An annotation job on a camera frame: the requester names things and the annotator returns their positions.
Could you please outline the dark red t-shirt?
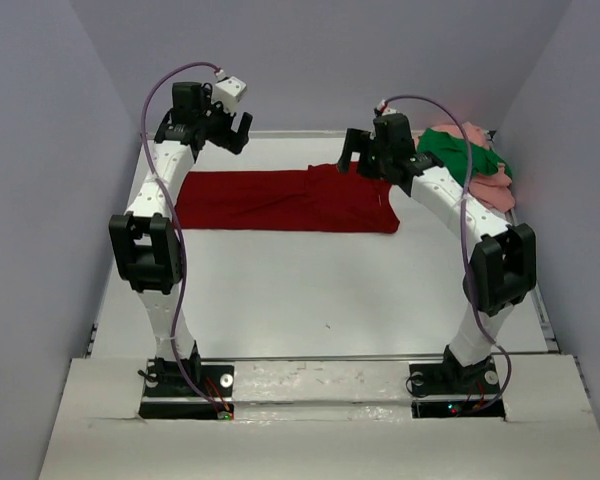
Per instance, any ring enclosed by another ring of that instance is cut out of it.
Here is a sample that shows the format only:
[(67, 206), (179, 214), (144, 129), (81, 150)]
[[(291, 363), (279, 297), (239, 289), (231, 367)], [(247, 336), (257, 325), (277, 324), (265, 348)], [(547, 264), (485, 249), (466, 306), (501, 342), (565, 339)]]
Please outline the dark red t-shirt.
[(176, 213), (184, 229), (394, 234), (400, 220), (384, 180), (304, 170), (189, 173)]

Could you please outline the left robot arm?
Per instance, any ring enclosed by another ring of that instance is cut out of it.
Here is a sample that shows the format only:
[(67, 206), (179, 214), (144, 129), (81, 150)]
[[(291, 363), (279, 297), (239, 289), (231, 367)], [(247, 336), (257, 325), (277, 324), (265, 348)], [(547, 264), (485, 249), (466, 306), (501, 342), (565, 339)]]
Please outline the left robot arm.
[(206, 143), (234, 155), (248, 143), (253, 117), (236, 113), (246, 92), (235, 76), (215, 84), (174, 83), (172, 107), (146, 145), (149, 171), (140, 190), (109, 220), (119, 276), (137, 293), (154, 335), (153, 363), (141, 373), (152, 386), (200, 385), (201, 359), (182, 311), (186, 258), (175, 203)]

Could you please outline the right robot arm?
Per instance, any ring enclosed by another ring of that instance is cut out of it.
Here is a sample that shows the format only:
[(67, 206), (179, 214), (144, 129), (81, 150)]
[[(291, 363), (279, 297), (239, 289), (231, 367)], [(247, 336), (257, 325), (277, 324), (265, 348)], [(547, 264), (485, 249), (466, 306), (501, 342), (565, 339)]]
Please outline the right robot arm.
[(514, 307), (536, 286), (536, 237), (464, 192), (441, 158), (419, 153), (407, 117), (380, 115), (370, 131), (349, 128), (337, 161), (346, 173), (386, 180), (433, 213), (461, 243), (467, 307), (456, 335), (438, 363), (411, 367), (409, 387), (417, 398), (463, 395), (496, 373), (492, 352)]

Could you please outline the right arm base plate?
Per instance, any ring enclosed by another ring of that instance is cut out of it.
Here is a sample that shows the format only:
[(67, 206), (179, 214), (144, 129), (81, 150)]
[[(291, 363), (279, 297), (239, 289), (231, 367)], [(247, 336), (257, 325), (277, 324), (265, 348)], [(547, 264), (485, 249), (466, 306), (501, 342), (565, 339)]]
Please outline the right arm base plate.
[(506, 417), (501, 399), (491, 403), (500, 393), (493, 360), (462, 379), (445, 377), (441, 363), (412, 364), (405, 387), (415, 419)]

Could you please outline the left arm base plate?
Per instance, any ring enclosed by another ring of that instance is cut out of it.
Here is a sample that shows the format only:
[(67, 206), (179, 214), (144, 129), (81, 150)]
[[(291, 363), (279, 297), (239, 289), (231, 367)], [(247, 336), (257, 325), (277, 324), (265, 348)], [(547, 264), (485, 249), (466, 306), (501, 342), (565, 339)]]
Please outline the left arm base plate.
[(139, 416), (145, 420), (230, 421), (234, 419), (235, 366), (203, 363), (196, 390), (175, 364), (150, 360), (138, 374), (144, 385)]

